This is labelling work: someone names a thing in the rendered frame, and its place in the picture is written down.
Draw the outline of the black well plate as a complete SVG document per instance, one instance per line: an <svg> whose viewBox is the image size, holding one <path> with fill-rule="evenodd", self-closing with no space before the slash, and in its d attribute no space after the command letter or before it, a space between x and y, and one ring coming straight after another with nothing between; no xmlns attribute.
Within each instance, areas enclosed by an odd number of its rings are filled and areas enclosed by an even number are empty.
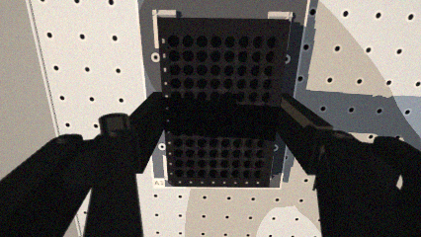
<svg viewBox="0 0 421 237"><path fill-rule="evenodd" d="M290 26L157 17L172 187L269 188Z"/></svg>

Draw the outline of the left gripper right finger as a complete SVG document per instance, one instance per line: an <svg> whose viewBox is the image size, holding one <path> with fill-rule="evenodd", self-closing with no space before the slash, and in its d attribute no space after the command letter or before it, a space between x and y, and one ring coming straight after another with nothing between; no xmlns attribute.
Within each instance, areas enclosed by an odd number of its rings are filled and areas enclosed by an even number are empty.
<svg viewBox="0 0 421 237"><path fill-rule="evenodd" d="M396 137L368 143L333 127L282 93L277 133L315 176L321 237L421 237L421 151Z"/></svg>

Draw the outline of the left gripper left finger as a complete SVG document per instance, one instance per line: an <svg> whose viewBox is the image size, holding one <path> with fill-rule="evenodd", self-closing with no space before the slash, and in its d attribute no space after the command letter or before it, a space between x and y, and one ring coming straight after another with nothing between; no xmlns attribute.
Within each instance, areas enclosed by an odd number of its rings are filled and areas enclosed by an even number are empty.
<svg viewBox="0 0 421 237"><path fill-rule="evenodd" d="M93 139L59 135L0 180L0 237L63 237L90 190L83 237L144 237L136 174L164 130L162 92L98 121Z"/></svg>

